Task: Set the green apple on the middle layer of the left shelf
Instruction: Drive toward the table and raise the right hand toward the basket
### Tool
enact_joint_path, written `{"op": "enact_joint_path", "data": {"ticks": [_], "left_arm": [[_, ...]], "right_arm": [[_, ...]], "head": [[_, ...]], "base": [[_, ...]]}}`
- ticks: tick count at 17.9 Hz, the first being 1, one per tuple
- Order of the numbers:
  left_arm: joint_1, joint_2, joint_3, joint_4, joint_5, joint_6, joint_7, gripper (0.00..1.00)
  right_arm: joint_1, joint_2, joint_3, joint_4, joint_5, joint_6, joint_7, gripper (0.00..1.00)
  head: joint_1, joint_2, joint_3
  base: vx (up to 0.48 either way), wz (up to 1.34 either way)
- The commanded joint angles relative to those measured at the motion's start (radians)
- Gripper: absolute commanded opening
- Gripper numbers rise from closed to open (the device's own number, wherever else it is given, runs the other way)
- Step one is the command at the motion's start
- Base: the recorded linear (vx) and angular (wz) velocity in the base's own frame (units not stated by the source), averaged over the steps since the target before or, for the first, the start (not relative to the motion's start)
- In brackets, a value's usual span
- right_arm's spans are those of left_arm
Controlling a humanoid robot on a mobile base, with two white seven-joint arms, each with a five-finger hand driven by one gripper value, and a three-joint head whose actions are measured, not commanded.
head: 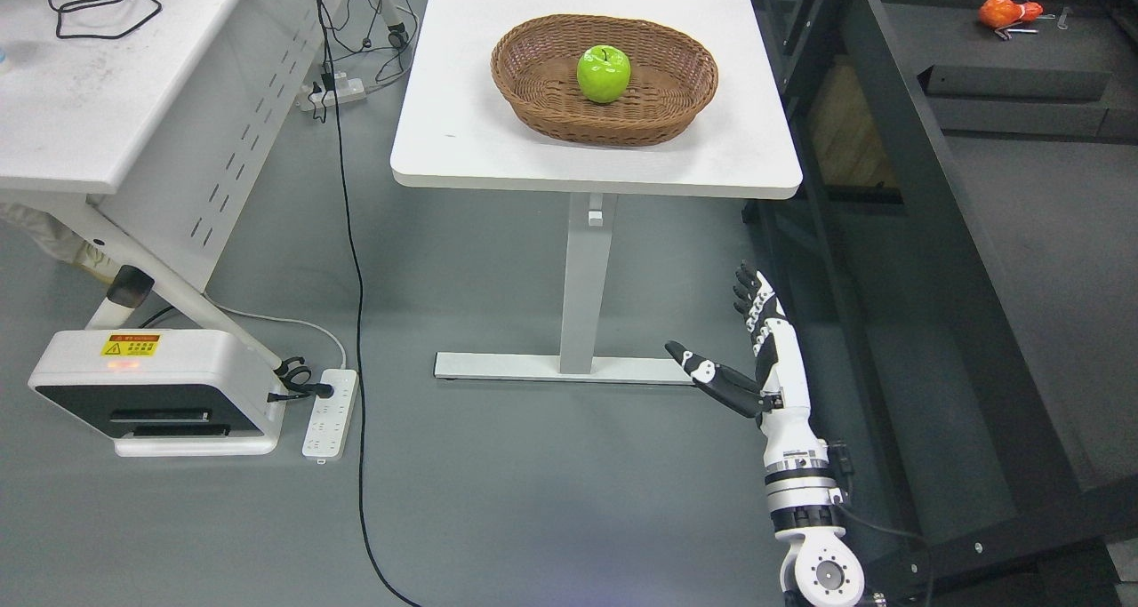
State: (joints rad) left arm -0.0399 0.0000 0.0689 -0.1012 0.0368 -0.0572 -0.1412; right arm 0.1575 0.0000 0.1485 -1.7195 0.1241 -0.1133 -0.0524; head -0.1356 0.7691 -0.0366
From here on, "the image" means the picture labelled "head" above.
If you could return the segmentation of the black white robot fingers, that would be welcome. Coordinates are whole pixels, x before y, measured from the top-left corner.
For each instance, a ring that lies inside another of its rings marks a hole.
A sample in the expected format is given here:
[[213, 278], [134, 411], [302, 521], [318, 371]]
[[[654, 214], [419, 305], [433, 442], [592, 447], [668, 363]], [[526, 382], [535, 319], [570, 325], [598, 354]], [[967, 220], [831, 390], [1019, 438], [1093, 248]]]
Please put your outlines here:
[[743, 318], [753, 355], [760, 355], [768, 344], [768, 337], [773, 335], [773, 325], [786, 323], [785, 311], [772, 282], [753, 266], [740, 264], [735, 270], [735, 278], [734, 307]]

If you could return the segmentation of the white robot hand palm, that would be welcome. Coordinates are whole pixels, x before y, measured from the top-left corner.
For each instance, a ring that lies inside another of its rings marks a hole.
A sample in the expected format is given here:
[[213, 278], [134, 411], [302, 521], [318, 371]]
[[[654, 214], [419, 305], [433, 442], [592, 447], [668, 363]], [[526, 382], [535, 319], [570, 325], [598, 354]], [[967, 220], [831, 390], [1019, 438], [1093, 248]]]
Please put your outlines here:
[[789, 468], [785, 460], [813, 457], [813, 405], [794, 327], [786, 320], [765, 320], [762, 331], [762, 351], [772, 348], [777, 356], [762, 391], [781, 394], [781, 408], [762, 413], [762, 461], [768, 471], [780, 471]]

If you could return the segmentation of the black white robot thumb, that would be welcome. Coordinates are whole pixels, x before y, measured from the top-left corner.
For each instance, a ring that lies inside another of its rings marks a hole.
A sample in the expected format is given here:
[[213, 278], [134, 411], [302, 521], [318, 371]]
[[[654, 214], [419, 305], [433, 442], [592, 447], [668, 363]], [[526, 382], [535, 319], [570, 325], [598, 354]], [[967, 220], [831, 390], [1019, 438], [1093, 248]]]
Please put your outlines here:
[[751, 377], [696, 355], [679, 341], [666, 341], [665, 348], [696, 388], [724, 407], [748, 419], [756, 419], [772, 410], [772, 401], [762, 396], [760, 386]]

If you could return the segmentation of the white robot base unit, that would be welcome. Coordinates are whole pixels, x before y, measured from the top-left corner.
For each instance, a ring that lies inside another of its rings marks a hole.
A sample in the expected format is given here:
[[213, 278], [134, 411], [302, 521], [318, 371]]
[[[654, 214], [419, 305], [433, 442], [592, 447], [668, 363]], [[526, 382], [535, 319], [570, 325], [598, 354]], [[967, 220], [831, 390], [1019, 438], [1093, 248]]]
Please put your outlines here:
[[267, 361], [217, 329], [60, 331], [28, 388], [122, 457], [269, 454], [284, 420]]

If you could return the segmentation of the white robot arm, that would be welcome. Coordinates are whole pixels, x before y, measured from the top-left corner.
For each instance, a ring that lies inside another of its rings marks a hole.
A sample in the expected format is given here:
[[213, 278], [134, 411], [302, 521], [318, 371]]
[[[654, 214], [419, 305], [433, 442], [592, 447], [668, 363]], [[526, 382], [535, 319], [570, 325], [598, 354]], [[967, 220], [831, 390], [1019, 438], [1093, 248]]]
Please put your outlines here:
[[828, 445], [810, 426], [805, 360], [794, 326], [772, 282], [742, 263], [735, 272], [734, 307], [743, 315], [754, 355], [754, 375], [696, 355], [679, 341], [665, 348], [692, 384], [765, 436], [765, 498], [773, 536], [789, 550], [780, 568], [785, 602], [853, 606], [866, 589], [861, 564], [846, 546], [838, 510], [843, 494], [828, 462]]

